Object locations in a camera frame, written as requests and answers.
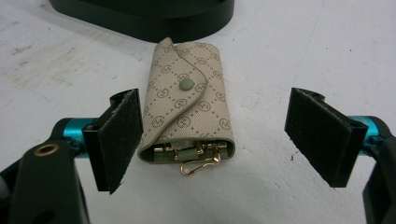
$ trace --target snap button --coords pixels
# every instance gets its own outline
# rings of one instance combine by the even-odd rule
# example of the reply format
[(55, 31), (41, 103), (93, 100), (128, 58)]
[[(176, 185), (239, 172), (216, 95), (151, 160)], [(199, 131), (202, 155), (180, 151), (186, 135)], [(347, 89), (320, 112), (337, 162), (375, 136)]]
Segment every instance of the snap button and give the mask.
[(180, 87), (181, 90), (183, 91), (189, 91), (194, 87), (195, 83), (192, 81), (191, 78), (184, 78), (178, 83), (178, 86)]

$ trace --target gold keychain hook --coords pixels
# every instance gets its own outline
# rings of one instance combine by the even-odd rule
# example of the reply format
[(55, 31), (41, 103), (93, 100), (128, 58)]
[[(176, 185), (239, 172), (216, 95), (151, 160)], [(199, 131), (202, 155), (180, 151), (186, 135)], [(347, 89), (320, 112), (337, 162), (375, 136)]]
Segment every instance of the gold keychain hook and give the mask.
[[(181, 165), (181, 167), (180, 167), (180, 171), (181, 171), (181, 173), (182, 173), (183, 175), (193, 175), (195, 172), (197, 172), (197, 171), (199, 171), (199, 170), (205, 168), (206, 166), (209, 166), (209, 165), (213, 165), (213, 166), (218, 165), (218, 164), (220, 163), (220, 161), (221, 161), (220, 152), (219, 152), (218, 150), (215, 150), (214, 153), (213, 153), (212, 158), (205, 159), (205, 160), (201, 160), (201, 161), (187, 161), (187, 162), (184, 162), (184, 163)], [(186, 171), (186, 166), (187, 166), (187, 165), (194, 164), (194, 163), (200, 163), (200, 162), (206, 162), (206, 163), (203, 164), (203, 165), (201, 165), (201, 166), (198, 166), (197, 168), (195, 168), (195, 169), (193, 169), (193, 170), (191, 170), (191, 171), (189, 171), (189, 172)]]

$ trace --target key wallet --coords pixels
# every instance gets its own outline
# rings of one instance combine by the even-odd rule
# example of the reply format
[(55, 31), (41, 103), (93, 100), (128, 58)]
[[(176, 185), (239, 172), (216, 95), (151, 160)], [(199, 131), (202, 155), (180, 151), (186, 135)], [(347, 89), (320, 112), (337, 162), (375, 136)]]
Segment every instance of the key wallet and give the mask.
[[(138, 156), (149, 163), (182, 162), (190, 175), (234, 154), (219, 50), (170, 38), (153, 54)], [(186, 165), (198, 163), (189, 170)]]

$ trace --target white table surface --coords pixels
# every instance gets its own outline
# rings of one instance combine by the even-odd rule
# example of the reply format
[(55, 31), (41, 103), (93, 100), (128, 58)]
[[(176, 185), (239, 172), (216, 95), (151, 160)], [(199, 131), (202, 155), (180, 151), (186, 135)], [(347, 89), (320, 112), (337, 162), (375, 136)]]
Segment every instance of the white table surface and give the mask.
[[(76, 160), (91, 222), (364, 223), (374, 160), (359, 157), (347, 188), (321, 179), (284, 132), (291, 87), (346, 115), (396, 130), (396, 2), (236, 1), (231, 22), (198, 40), (221, 52), (234, 158), (185, 177), (133, 157), (111, 196)], [(0, 170), (45, 141), (62, 118), (99, 117), (133, 88), (145, 103), (155, 44), (56, 12), (48, 0), (0, 2)]]

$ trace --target black foam pad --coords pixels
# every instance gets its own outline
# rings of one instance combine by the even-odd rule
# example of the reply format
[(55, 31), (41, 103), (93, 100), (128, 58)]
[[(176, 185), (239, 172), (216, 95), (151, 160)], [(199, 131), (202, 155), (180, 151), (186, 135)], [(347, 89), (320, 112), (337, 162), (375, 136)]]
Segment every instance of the black foam pad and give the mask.
[(347, 186), (367, 129), (324, 103), (324, 96), (291, 89), (285, 131), (331, 187)]
[(113, 193), (128, 168), (143, 132), (138, 90), (110, 98), (110, 108), (83, 129), (98, 190)]

